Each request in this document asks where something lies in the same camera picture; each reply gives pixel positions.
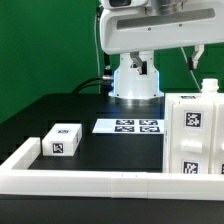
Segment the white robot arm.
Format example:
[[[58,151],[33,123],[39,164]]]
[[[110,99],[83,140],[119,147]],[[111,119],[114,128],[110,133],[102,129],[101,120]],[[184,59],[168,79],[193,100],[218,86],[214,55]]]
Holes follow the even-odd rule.
[[[195,69],[207,44],[224,42],[224,0],[99,0],[100,43],[118,54],[113,98],[150,100],[160,97],[156,50],[192,46],[188,59]]]

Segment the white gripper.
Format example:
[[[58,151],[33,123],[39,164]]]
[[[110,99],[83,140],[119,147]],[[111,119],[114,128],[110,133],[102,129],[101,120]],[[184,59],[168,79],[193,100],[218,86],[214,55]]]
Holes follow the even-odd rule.
[[[107,54],[130,53],[140,75],[147,74],[147,62],[138,52],[194,46],[187,62],[196,70],[204,45],[224,42],[224,4],[184,4],[180,12],[157,16],[143,7],[104,10],[100,42]]]

